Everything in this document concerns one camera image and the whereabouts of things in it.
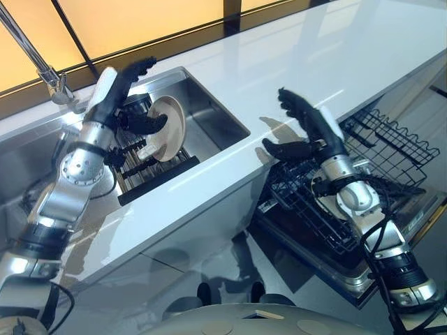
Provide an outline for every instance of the kitchen counter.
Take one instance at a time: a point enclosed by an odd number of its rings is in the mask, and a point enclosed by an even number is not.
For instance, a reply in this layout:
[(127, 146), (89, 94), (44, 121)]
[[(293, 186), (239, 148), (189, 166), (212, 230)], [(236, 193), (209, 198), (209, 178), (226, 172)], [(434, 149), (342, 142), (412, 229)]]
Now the kitchen counter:
[[(278, 88), (343, 119), (443, 56), (446, 27), (442, 0), (339, 0), (160, 61), (146, 77), (185, 67), (251, 135), (108, 215), (64, 254), (81, 257), (76, 248), (89, 246), (82, 271), (71, 276), (93, 281), (267, 170), (264, 137), (304, 135), (280, 109)], [(0, 136), (57, 113), (51, 103), (33, 107), (1, 120)]]

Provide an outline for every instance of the robotic arm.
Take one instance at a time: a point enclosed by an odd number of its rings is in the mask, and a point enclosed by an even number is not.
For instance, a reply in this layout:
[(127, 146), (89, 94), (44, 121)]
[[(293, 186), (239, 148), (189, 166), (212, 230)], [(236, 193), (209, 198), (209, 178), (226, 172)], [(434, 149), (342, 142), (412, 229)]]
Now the robotic arm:
[[(17, 243), (1, 259), (0, 323), (10, 317), (12, 329), (21, 322), (17, 317), (29, 317), (50, 328), (59, 292), (50, 280), (58, 274), (62, 253), (87, 208), (91, 190), (104, 175), (104, 160), (121, 124), (117, 109), (132, 82), (155, 63), (151, 57), (119, 73), (106, 68), (101, 74), (80, 136), (68, 148), (56, 181), (42, 192)], [(146, 133), (161, 130), (166, 121), (166, 115), (146, 118)]]
[(390, 309), (390, 321), (396, 332), (404, 334), (402, 321), (409, 313), (426, 315), (432, 309), (433, 314), (440, 311), (445, 302), (439, 301), (436, 284), (419, 267), (387, 209), (382, 209), (377, 192), (353, 167), (342, 131), (330, 113), (324, 108), (321, 111), (313, 108), (305, 99), (285, 89), (279, 90), (279, 100), (287, 115), (295, 117), (307, 132), (309, 142), (273, 144), (264, 139), (265, 148), (282, 161), (314, 158), (320, 165), (319, 176), (313, 180), (314, 195), (318, 201), (331, 195), (334, 203), (327, 209), (331, 208), (332, 214), (342, 215), (351, 224)]

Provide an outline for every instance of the faucet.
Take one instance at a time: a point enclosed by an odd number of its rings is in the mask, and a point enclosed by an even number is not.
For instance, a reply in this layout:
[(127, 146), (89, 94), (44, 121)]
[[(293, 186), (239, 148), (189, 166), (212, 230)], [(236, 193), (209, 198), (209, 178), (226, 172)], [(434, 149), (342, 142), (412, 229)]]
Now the faucet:
[(77, 101), (73, 92), (67, 87), (66, 74), (62, 73), (59, 76), (56, 70), (45, 62), (1, 1), (0, 21), (37, 67), (37, 73), (46, 83), (51, 100), (57, 105), (69, 106), (75, 113), (81, 112), (75, 108)]

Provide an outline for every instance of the dish rack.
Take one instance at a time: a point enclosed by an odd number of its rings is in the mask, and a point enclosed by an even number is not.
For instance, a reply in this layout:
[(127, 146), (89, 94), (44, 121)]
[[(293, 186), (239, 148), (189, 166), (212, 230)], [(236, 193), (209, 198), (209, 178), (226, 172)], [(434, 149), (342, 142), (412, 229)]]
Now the dish rack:
[[(422, 167), (440, 154), (438, 149), (367, 107), (343, 121), (340, 128), (357, 171), (376, 189), (383, 207), (396, 212), (412, 196), (424, 193), (419, 188), (427, 177)], [(356, 164), (365, 160), (369, 161), (366, 167)], [(265, 191), (274, 203), (294, 211), (332, 251), (343, 255), (352, 251), (357, 241), (347, 221), (316, 203), (311, 182), (318, 169), (314, 160), (280, 162), (270, 170)]]
[[(146, 117), (151, 104), (148, 94), (137, 95), (128, 98), (125, 108), (126, 112), (133, 116)], [(122, 194), (118, 196), (121, 206), (199, 164), (197, 157), (191, 157), (183, 147), (167, 162), (160, 162), (153, 157), (142, 161), (138, 158), (137, 151), (146, 145), (144, 135), (136, 135), (119, 128), (115, 139), (126, 158), (122, 167), (112, 167), (122, 190)]]

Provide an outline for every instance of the beige plate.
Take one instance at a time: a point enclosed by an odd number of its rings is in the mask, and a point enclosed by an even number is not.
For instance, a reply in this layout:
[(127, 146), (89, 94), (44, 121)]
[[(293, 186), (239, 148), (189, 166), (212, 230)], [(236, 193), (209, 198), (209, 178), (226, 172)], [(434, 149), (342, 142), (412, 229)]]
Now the beige plate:
[(148, 117), (168, 116), (166, 125), (155, 134), (146, 137), (146, 147), (138, 151), (138, 158), (145, 160), (153, 156), (161, 162), (170, 161), (182, 148), (186, 133), (183, 108), (172, 96), (162, 96), (152, 103)]

